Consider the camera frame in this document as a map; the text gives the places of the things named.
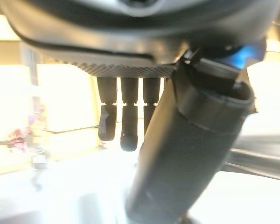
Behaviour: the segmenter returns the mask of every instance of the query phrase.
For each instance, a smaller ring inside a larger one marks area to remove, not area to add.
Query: robotic arm
[[[137,223],[172,224],[224,162],[254,96],[237,81],[249,57],[262,59],[277,0],[0,0],[10,25],[35,50],[98,77],[114,137],[116,77],[122,78],[122,147],[135,148],[137,78],[168,78],[140,150],[127,200]]]

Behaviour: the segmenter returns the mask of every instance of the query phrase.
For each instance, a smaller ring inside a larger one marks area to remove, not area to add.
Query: black cylindrical tube
[[[181,67],[167,81],[140,150],[126,202],[140,224],[172,224],[224,162],[253,102],[241,83],[223,96],[194,86]]]

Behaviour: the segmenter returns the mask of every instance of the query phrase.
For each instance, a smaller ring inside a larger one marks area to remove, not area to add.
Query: black rubber fingertip
[[[121,135],[120,146],[123,151],[133,152],[137,149],[138,137],[133,135]]]
[[[112,141],[115,137],[117,106],[101,106],[98,137],[102,141]]]

